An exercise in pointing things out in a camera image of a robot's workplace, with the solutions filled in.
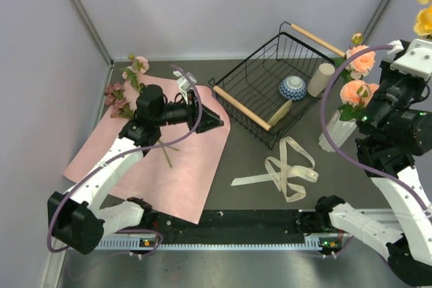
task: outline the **wall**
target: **wall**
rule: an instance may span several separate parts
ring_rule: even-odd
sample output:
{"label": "wall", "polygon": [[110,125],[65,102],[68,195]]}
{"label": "wall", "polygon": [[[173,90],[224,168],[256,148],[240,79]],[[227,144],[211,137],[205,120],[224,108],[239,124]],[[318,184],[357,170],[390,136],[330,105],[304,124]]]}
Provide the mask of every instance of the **wall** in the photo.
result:
{"label": "wall", "polygon": [[107,66],[68,0],[0,0],[0,281],[36,287],[46,201],[89,134]]}
{"label": "wall", "polygon": [[[417,37],[412,27],[414,26],[416,15],[420,9],[426,6],[420,5],[416,0],[391,0],[380,19],[376,29],[369,38],[368,45],[378,45],[391,42],[395,39],[412,40]],[[369,81],[378,83],[380,69],[378,63],[385,57],[385,52],[377,53],[376,68],[371,72]],[[432,98],[423,103],[413,105],[415,109],[425,109],[432,111]],[[429,181],[432,173],[432,152],[421,157],[416,157],[416,165],[421,176],[423,187],[432,199],[432,182]]]}
{"label": "wall", "polygon": [[111,56],[244,58],[287,20],[337,47],[380,0],[82,0]]}

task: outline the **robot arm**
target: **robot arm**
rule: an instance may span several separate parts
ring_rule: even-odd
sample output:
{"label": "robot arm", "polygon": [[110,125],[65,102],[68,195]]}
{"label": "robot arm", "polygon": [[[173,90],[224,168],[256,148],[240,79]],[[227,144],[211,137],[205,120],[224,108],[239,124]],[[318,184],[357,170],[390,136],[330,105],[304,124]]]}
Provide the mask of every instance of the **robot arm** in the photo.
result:
{"label": "robot arm", "polygon": [[[102,169],[66,201],[55,222],[53,237],[82,254],[88,254],[96,248],[102,237],[141,224],[146,211],[151,210],[151,205],[142,200],[130,198],[104,209],[101,209],[101,204],[126,172],[148,153],[139,148],[157,143],[161,137],[161,126],[187,123],[189,130],[194,127],[198,119],[198,101],[193,90],[185,89],[184,80],[181,88],[184,98],[176,103],[168,103],[161,87],[157,85],[148,85],[141,90],[136,100],[134,118],[127,122],[112,147],[93,168]],[[202,106],[202,111],[196,133],[223,125],[219,116],[205,106]],[[131,150],[135,152],[107,163],[115,156]],[[55,192],[49,198],[49,222],[72,188],[64,194]]]}
{"label": "robot arm", "polygon": [[399,184],[367,171],[403,231],[371,220],[335,196],[321,198],[316,211],[328,226],[352,234],[380,253],[405,283],[419,286],[432,284],[431,203],[412,155],[432,148],[432,113],[410,109],[410,105],[426,99],[421,96],[425,88],[429,95],[432,43],[414,40],[404,47],[392,64],[381,63],[380,87],[357,121],[366,138],[356,140],[360,163],[398,179]]}

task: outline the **gray table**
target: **gray table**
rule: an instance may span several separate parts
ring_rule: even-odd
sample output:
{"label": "gray table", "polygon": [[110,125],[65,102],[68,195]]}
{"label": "gray table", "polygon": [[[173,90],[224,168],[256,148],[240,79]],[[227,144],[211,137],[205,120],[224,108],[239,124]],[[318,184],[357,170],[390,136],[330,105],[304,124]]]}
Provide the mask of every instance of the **gray table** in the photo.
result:
{"label": "gray table", "polygon": [[[210,78],[218,80],[238,61],[180,61],[177,64],[192,72],[199,84]],[[121,81],[118,63],[111,79]],[[152,62],[148,74],[173,78],[169,62]],[[337,93],[330,98],[327,115],[339,105]],[[327,153],[318,145],[321,133],[319,106],[313,107],[289,132],[315,159],[319,180],[309,183],[292,179],[305,186],[305,199],[288,204],[274,184],[258,183],[231,187],[236,177],[266,172],[267,156],[279,158],[279,148],[268,150],[264,144],[235,121],[223,151],[206,209],[310,209],[318,198],[338,195],[356,208],[387,208],[387,202],[364,172],[350,165],[336,153]],[[355,156],[355,135],[342,148]],[[308,165],[299,154],[288,151],[292,164]],[[354,240],[338,260],[313,258],[314,252],[159,252],[148,260],[137,262],[127,256],[105,261],[81,281],[70,281],[62,270],[59,288],[74,287],[406,287],[389,270],[372,249]],[[72,271],[79,275],[109,252],[81,256],[68,252]]]}

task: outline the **white vase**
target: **white vase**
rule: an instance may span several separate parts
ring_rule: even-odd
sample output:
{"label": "white vase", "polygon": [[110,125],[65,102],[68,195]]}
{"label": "white vase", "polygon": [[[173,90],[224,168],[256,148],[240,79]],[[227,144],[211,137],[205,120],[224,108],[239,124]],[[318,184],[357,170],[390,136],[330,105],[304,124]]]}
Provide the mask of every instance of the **white vase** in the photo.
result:
{"label": "white vase", "polygon": [[[355,119],[352,121],[340,121],[340,114],[340,111],[336,111],[327,124],[327,131],[338,148],[345,143],[357,127]],[[319,146],[327,152],[335,152],[327,141],[327,138],[325,138],[324,133],[321,133],[319,136]]]}

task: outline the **pink paper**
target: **pink paper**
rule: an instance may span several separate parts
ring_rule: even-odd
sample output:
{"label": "pink paper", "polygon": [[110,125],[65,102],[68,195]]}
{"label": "pink paper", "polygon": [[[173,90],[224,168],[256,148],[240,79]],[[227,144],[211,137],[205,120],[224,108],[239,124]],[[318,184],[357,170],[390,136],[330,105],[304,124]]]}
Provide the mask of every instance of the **pink paper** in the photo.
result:
{"label": "pink paper", "polygon": [[[179,92],[175,80],[144,75],[145,84],[158,84],[169,100]],[[111,191],[111,195],[126,199],[142,198],[155,210],[198,224],[217,165],[228,134],[230,119],[222,106],[212,97],[211,90],[198,86],[202,103],[216,112],[225,125],[203,134],[192,134],[174,145],[180,151],[165,148],[173,168],[169,168],[161,148],[151,150],[136,163]],[[125,84],[125,97],[136,107],[138,96],[129,84]],[[111,110],[103,116],[79,153],[64,171],[68,179],[78,182],[100,161],[116,139],[126,120],[110,118]],[[188,131],[186,124],[161,128],[161,141],[166,143]]]}

